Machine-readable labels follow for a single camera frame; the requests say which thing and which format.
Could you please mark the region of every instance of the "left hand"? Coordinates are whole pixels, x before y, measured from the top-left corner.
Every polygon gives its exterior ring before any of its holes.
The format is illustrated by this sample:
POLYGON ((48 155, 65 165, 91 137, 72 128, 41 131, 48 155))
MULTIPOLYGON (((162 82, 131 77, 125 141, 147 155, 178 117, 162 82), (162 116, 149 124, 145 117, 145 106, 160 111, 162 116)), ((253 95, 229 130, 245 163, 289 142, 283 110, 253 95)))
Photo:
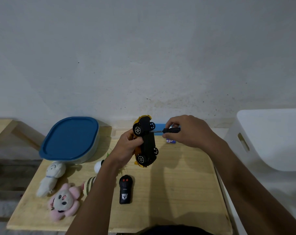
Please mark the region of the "left hand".
POLYGON ((108 159, 114 160, 121 169, 132 158, 135 148, 142 145, 143 142, 142 137, 133 139, 133 129, 130 129, 121 135, 108 159))

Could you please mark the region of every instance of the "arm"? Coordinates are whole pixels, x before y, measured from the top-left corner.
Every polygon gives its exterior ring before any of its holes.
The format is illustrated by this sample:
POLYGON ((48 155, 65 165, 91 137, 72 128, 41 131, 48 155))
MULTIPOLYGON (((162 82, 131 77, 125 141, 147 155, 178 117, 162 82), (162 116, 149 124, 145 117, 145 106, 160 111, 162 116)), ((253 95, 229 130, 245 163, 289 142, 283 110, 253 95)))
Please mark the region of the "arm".
POLYGON ((113 191, 118 171, 132 158, 141 137, 133 139, 133 130, 121 135, 115 148, 104 160, 90 193, 70 225, 66 235, 108 234, 113 191))
POLYGON ((174 127, 181 125, 181 131, 166 133, 163 137, 200 148, 209 155, 249 235, 296 234, 296 219, 260 184, 205 121, 182 115, 171 118, 166 127, 172 124, 174 127))

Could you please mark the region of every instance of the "bin handle hole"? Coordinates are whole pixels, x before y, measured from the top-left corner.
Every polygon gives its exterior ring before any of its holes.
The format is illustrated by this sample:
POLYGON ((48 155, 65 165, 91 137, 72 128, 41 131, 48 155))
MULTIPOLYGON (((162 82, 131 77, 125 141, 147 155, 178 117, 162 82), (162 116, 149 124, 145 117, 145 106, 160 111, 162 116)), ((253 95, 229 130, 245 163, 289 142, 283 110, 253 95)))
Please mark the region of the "bin handle hole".
POLYGON ((246 152, 249 152, 250 149, 249 149, 248 144, 246 143, 244 137, 242 136, 242 134, 239 133, 239 134, 237 135, 237 137, 238 137, 238 139, 240 140, 240 142, 241 142, 242 146, 244 147, 245 151, 246 151, 246 152))

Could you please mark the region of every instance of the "white ball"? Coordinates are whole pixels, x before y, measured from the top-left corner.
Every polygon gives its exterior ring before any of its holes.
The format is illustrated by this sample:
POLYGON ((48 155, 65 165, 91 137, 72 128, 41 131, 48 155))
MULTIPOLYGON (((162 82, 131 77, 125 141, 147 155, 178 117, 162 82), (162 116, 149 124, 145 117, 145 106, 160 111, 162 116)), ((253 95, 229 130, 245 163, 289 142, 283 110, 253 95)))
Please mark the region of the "white ball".
POLYGON ((100 167, 101 167, 101 164, 102 164, 102 161, 96 162, 95 167, 94 167, 95 173, 98 173, 99 172, 100 167))

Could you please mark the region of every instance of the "black remote control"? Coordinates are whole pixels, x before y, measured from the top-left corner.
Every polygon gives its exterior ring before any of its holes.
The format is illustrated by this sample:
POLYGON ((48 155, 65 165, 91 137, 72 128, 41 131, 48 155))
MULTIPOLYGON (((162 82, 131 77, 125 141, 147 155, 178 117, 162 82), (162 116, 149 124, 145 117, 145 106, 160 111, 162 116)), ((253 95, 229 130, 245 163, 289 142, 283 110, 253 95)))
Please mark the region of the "black remote control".
POLYGON ((120 178, 120 204, 130 204, 133 179, 129 175, 120 178))

